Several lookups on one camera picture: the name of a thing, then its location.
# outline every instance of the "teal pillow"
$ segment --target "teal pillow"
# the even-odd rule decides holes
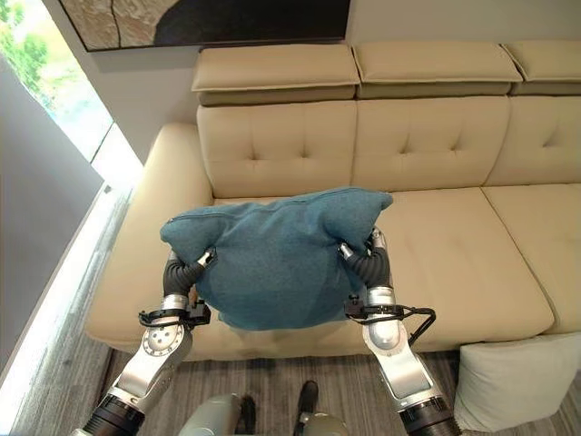
[[[208,247],[216,262],[196,284],[222,319],[245,330],[297,329],[345,319],[343,301],[362,283],[347,271],[339,243],[365,250],[391,195],[342,188],[267,205],[194,209],[172,218],[162,239],[186,263]]]

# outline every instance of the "white pillow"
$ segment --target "white pillow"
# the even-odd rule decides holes
[[[581,363],[581,333],[460,347],[454,416],[464,430],[499,431],[560,407]]]

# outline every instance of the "white wall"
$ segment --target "white wall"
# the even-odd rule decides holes
[[[0,56],[0,371],[103,179]]]
[[[348,39],[581,39],[581,1],[351,0]]]
[[[145,159],[160,127],[194,122],[196,47],[87,54],[58,0],[44,0],[97,93]],[[351,0],[348,41],[581,39],[581,0]]]

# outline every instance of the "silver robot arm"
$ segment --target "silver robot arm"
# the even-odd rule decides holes
[[[431,309],[396,304],[387,245],[378,228],[373,229],[368,248],[368,253],[358,254],[345,243],[340,246],[341,256],[367,287],[363,301],[354,296],[345,303],[346,314],[363,325],[363,340],[379,362],[393,408],[408,434],[459,435],[461,431],[441,391],[424,363],[410,349],[435,321],[436,314]],[[401,320],[415,313],[429,318],[408,337]]]
[[[163,274],[159,311],[140,313],[146,327],[137,353],[127,362],[91,419],[72,436],[127,436],[137,434],[145,415],[167,390],[173,373],[192,347],[191,330],[210,321],[204,301],[190,305],[189,293],[215,257],[206,251],[195,265],[185,265],[175,253]]]

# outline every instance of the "green foliage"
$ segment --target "green foliage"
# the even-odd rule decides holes
[[[8,6],[8,0],[0,0],[0,21],[3,23],[8,23],[9,16],[10,7]]]
[[[14,26],[20,25],[22,21],[25,19],[25,8],[22,4],[17,3],[12,6],[12,22]]]
[[[23,22],[25,10],[22,4],[9,5],[0,0],[0,51],[16,71],[16,75],[37,98],[45,100],[41,92],[41,70],[46,65],[48,49],[38,35],[27,34],[16,41],[14,30]]]

